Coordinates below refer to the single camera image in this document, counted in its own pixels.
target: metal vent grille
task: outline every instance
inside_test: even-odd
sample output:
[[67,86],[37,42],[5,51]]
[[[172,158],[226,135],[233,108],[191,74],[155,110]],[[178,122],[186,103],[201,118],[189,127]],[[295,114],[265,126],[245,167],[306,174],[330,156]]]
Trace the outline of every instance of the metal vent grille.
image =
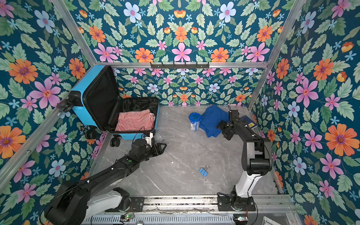
[[[92,224],[122,224],[121,215],[95,215]],[[91,218],[86,218],[82,224],[91,224]],[[143,221],[146,225],[150,224],[234,224],[233,216],[216,216],[212,214],[204,215],[136,215],[126,224],[134,225],[137,221]]]

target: plastic container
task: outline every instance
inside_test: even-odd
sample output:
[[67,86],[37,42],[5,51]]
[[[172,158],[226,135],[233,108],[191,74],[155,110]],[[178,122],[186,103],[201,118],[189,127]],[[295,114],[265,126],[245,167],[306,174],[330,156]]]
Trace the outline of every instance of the plastic container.
[[195,132],[198,131],[198,128],[200,126],[201,115],[193,112],[189,115],[189,119],[190,119],[191,130]]

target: floral wallpaper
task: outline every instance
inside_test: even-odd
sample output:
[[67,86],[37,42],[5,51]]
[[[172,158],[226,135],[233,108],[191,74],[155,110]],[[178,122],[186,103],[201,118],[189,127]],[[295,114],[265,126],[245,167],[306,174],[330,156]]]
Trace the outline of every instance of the floral wallpaper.
[[[67,1],[70,10],[76,10]],[[0,0],[0,167],[41,124],[89,65],[47,1]],[[87,176],[103,135],[86,140],[63,113],[0,193],[0,224],[39,224],[62,182]],[[44,224],[51,224],[42,216]]]
[[360,2],[308,1],[255,107],[306,225],[360,224]]
[[[293,4],[280,0],[74,1],[99,62],[261,62]],[[283,53],[288,52],[285,45]],[[121,95],[163,105],[247,104],[262,70],[114,69]]]

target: blue lid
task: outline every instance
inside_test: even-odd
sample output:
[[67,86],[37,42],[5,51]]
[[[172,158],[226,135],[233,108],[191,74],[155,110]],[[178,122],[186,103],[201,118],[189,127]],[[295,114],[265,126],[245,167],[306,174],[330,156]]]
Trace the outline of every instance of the blue lid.
[[201,115],[194,112],[189,115],[189,119],[192,122],[199,122],[201,120]]

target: orange flower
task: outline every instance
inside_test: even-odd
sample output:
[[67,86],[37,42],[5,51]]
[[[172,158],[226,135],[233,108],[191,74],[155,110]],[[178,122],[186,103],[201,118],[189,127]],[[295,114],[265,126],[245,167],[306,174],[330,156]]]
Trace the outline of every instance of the orange flower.
[[322,59],[318,65],[315,66],[314,77],[319,80],[326,80],[328,76],[333,72],[332,68],[334,67],[334,63],[330,62],[330,59],[326,59],[325,61]]
[[281,10],[277,9],[273,12],[273,17],[277,17],[280,14]]
[[34,81],[38,75],[35,72],[37,68],[28,60],[24,62],[22,59],[17,59],[16,63],[10,63],[9,67],[11,69],[9,70],[10,76],[15,77],[14,80],[19,83],[30,84],[30,81]]
[[276,171],[276,175],[278,176],[278,180],[279,180],[279,183],[280,183],[280,186],[283,187],[284,184],[283,184],[283,178],[281,177],[280,173],[278,171]]
[[178,27],[177,31],[175,31],[175,38],[179,41],[179,42],[184,42],[184,40],[187,39],[186,35],[188,34],[188,32],[185,30],[184,27]]
[[346,130],[345,124],[338,124],[337,128],[332,125],[329,127],[330,133],[325,133],[325,140],[329,141],[326,145],[330,150],[335,149],[335,154],[343,156],[344,152],[347,156],[355,154],[353,148],[358,149],[360,141],[354,139],[357,133],[353,128]]
[[189,97],[185,94],[181,95],[180,100],[183,102],[186,102],[187,100],[189,100]]
[[279,62],[278,64],[278,68],[276,69],[276,77],[279,79],[282,79],[286,76],[286,74],[288,74],[288,69],[289,69],[289,64],[288,64],[289,60],[287,59],[282,59],[281,62]]
[[314,220],[310,215],[305,215],[304,222],[306,225],[318,225],[316,220]]
[[245,95],[238,95],[236,96],[235,100],[237,102],[242,102],[243,100],[245,100],[246,96]]
[[339,82],[345,82],[346,81],[346,78],[347,78],[347,75],[346,75],[346,72],[343,71],[343,72],[340,72],[336,79],[339,81]]
[[354,44],[352,42],[345,42],[342,45],[341,51],[342,52],[350,51],[352,49],[352,47],[354,47]]
[[0,154],[3,154],[3,159],[13,156],[13,151],[17,152],[21,147],[20,143],[25,142],[25,135],[20,135],[21,133],[22,130],[17,127],[13,130],[10,126],[0,127]]
[[96,139],[87,139],[86,141],[88,144],[93,144],[95,143]]
[[191,33],[197,33],[197,32],[198,32],[198,29],[196,27],[191,28]]
[[80,180],[85,180],[89,177],[89,172],[85,172],[83,176],[81,176]]
[[135,58],[139,60],[139,63],[152,63],[153,62],[153,54],[150,54],[151,52],[147,49],[140,48],[140,50],[136,50],[136,56]]
[[80,15],[82,15],[82,17],[86,18],[87,17],[87,12],[85,12],[84,10],[79,10]]
[[184,18],[186,15],[186,11],[185,10],[181,10],[181,11],[175,10],[174,15],[176,18]]
[[219,50],[215,49],[213,54],[211,54],[210,58],[212,58],[213,63],[225,63],[226,59],[229,58],[228,50],[224,50],[224,48],[219,48]]
[[264,28],[261,28],[259,30],[259,33],[257,34],[257,40],[261,42],[265,42],[267,39],[270,38],[270,35],[273,33],[273,28],[270,26],[264,26]]
[[275,134],[274,134],[274,131],[272,129],[270,129],[268,132],[267,132],[267,137],[269,138],[269,140],[271,142],[275,141]]
[[90,27],[89,28],[89,34],[92,35],[91,37],[96,40],[97,42],[105,42],[105,34],[101,29],[98,29],[98,27]]
[[170,33],[170,27],[165,27],[164,33]]
[[70,59],[70,62],[69,69],[72,70],[71,74],[77,79],[82,78],[85,73],[84,64],[78,58]]

